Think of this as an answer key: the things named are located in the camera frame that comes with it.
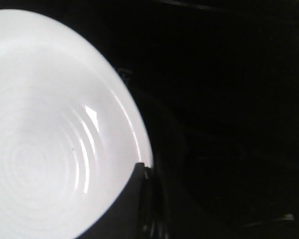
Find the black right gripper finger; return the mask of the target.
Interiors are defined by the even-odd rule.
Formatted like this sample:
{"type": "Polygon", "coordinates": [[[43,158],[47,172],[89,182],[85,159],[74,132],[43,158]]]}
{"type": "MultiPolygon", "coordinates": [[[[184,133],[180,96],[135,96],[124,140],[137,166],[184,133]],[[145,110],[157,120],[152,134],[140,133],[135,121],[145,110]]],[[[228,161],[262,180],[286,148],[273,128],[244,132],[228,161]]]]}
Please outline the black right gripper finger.
{"type": "Polygon", "coordinates": [[[106,212],[78,238],[149,239],[151,236],[149,169],[136,163],[126,186],[106,212]]]}

